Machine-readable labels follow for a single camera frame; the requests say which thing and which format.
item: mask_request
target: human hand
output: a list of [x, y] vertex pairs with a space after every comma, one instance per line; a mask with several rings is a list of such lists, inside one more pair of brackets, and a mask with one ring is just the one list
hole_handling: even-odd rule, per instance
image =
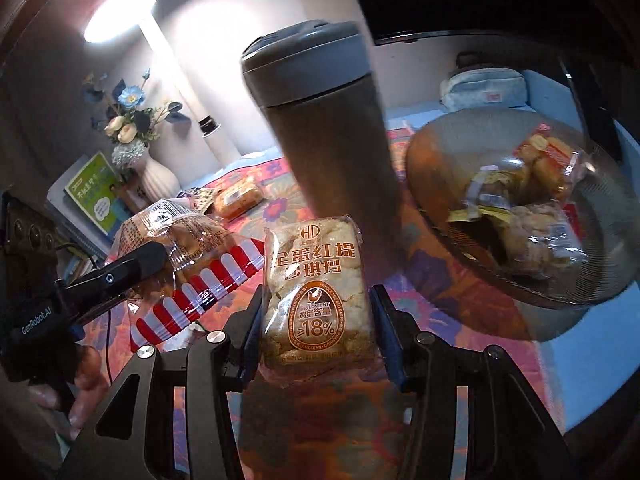
[[102, 358], [91, 346], [76, 346], [78, 351], [78, 368], [74, 384], [76, 401], [69, 411], [68, 420], [60, 412], [60, 396], [48, 384], [32, 384], [28, 387], [33, 402], [44, 408], [43, 415], [49, 425], [67, 440], [75, 440], [96, 406], [104, 398], [109, 384], [100, 372]]

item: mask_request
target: floral tablecloth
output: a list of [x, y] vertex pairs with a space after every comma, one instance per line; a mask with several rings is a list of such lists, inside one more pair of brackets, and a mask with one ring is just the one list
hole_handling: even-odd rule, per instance
[[[404, 153], [411, 132], [388, 133], [392, 159], [404, 182]], [[269, 199], [232, 222], [229, 228], [262, 239], [265, 226], [313, 218], [284, 158], [232, 171], [208, 186], [231, 184], [251, 173]], [[407, 265], [385, 285], [396, 307], [411, 313], [423, 330], [452, 345], [483, 350], [503, 346], [545, 403], [558, 427], [564, 419], [554, 371], [545, 361], [514, 301], [477, 278], [437, 241], [403, 189], [402, 242]], [[210, 309], [202, 318], [208, 330], [221, 329], [229, 315], [244, 309], [258, 273]], [[115, 374], [129, 360], [126, 306], [113, 311], [110, 364]], [[106, 316], [86, 327], [85, 344], [105, 349]], [[465, 390], [459, 389], [458, 423], [466, 426]], [[356, 372], [327, 384], [281, 390], [258, 374], [242, 394], [230, 394], [230, 408], [242, 460], [258, 478], [307, 480], [376, 480], [395, 478], [408, 436], [411, 395], [400, 394], [386, 377], [359, 377]], [[184, 392], [175, 396], [175, 461], [188, 470], [184, 441]], [[456, 443], [452, 478], [463, 478], [466, 442]]]

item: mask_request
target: gray lid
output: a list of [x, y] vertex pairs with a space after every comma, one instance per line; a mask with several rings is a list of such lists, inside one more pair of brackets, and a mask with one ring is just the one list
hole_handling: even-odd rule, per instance
[[261, 107], [321, 94], [371, 72], [353, 22], [311, 20], [283, 28], [249, 45], [241, 63], [244, 81]]

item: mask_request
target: flower bouquet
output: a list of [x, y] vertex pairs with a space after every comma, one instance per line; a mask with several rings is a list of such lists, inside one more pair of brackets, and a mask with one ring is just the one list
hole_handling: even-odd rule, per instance
[[190, 120], [180, 113], [182, 104], [176, 101], [157, 108], [143, 107], [144, 87], [150, 75], [150, 70], [146, 70], [142, 75], [142, 83], [133, 86], [127, 86], [121, 79], [110, 94], [102, 88], [106, 74], [95, 80], [91, 73], [82, 82], [82, 97], [85, 102], [106, 104], [105, 119], [92, 117], [91, 124], [94, 130], [104, 130], [115, 144], [111, 160], [121, 169], [128, 168], [139, 160], [149, 143], [159, 137], [158, 124], [163, 121], [178, 123]]

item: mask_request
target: chicken icon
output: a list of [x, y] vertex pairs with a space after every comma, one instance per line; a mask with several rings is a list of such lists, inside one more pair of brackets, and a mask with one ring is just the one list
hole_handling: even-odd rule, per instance
[[308, 291], [308, 293], [306, 294], [306, 299], [309, 303], [317, 303], [320, 300], [321, 296], [322, 290], [318, 286], [316, 286], [315, 288], [312, 288], [310, 291]]

